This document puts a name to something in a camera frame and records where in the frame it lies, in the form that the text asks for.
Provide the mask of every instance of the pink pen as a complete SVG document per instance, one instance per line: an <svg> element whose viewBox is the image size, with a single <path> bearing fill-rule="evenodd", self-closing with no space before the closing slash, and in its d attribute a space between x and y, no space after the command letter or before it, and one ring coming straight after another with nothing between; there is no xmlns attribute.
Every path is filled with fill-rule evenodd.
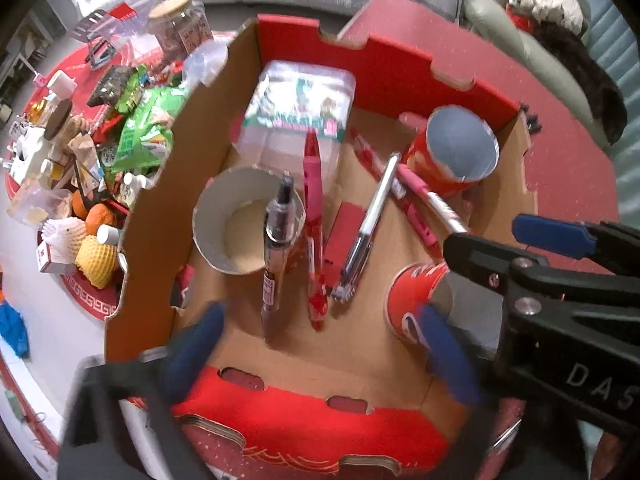
<svg viewBox="0 0 640 480"><path fill-rule="evenodd" d="M468 233L458 214L449 207L442 197L429 190L423 179L417 176L406 165L398 164L398 177L444 222L450 233Z"/></svg>
<svg viewBox="0 0 640 480"><path fill-rule="evenodd" d="M322 328L328 301L322 265L322 163L318 138L313 130L306 133L305 153L302 160L305 176L305 235L309 257L309 316L311 325Z"/></svg>

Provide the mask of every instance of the yellow fruit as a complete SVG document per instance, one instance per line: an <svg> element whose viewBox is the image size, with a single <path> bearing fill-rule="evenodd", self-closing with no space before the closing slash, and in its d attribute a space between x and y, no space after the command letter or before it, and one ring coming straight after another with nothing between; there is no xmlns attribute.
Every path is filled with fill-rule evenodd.
<svg viewBox="0 0 640 480"><path fill-rule="evenodd" d="M89 235L82 241L76 266L94 287L105 288L116 266L116 248L101 244L95 236Z"/></svg>

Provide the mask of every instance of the orange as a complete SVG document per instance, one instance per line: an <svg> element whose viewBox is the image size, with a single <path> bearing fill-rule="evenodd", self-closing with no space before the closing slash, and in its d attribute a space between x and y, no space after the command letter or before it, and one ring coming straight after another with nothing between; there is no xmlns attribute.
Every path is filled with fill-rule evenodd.
<svg viewBox="0 0 640 480"><path fill-rule="evenodd" d="M82 202L82 197L80 196L80 192L76 189L74 191L74 195L71 197L71 207L74 210L74 215L76 215L81 220L86 220L87 210L84 207L84 203Z"/></svg>
<svg viewBox="0 0 640 480"><path fill-rule="evenodd" d="M104 204L96 204L91 208L84 221L86 233L95 236L98 232L98 227L102 224L117 227L116 215Z"/></svg>

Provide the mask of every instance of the fur blanket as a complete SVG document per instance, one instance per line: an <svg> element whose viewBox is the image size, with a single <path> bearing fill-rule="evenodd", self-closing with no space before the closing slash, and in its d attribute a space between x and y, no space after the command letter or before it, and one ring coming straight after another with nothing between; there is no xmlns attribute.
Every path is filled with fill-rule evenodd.
<svg viewBox="0 0 640 480"><path fill-rule="evenodd" d="M602 122L609 144L618 142L626 126L624 98L609 75L591 59L580 38L551 22L534 24L532 35L574 76L593 117Z"/></svg>

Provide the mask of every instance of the cardboard box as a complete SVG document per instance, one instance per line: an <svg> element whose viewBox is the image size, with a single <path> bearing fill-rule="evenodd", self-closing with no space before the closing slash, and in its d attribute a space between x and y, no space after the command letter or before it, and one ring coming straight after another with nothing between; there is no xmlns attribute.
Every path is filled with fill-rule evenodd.
<svg viewBox="0 0 640 480"><path fill-rule="evenodd" d="M36 257L38 259L38 270L40 272L47 272L49 274L75 274L76 263L70 261L68 258L60 254L55 248L41 242L36 250Z"/></svg>
<svg viewBox="0 0 640 480"><path fill-rule="evenodd" d="M433 74L424 52L380 38L338 44L319 32L315 20L259 16L230 45L212 85L200 86L185 105L160 178L140 193L127 221L122 251L129 272L119 308L106 321L105 357L130 360L165 345L174 330L198 319L207 301L227 300L225 334L190 398L175 407L185 423L235 440L247 455L306 470L335 472L345 463L377 464L396 474L431 468L467 414L446 385L426 371L424 352L402 343L384 321L393 276L409 264L429 261L393 201L386 204L356 297L348 306L330 307L322 332L308 322L305 266L287 275L282 332L272 348L260 332L261 274L222 275L193 247L193 207L210 177L239 163L228 132L244 113L262 67L274 59L353 73L356 95L348 127L356 127L382 156L404 149L414 134L396 120L402 112L427 117L445 104L471 109L487 120L500 144L500 162L481 184L482 203L470 220L474 233L515 245L511 220L521 212L535 213L522 161L529 136L517 104L480 81L452 82ZM325 232L341 201L366 208L375 188L346 142L324 215ZM169 297L175 275L188 262L195 274L187 308L178 312ZM224 380L221 375L229 369L260 377L265 389ZM329 407L328 399L337 397L364 400L366 412Z"/></svg>

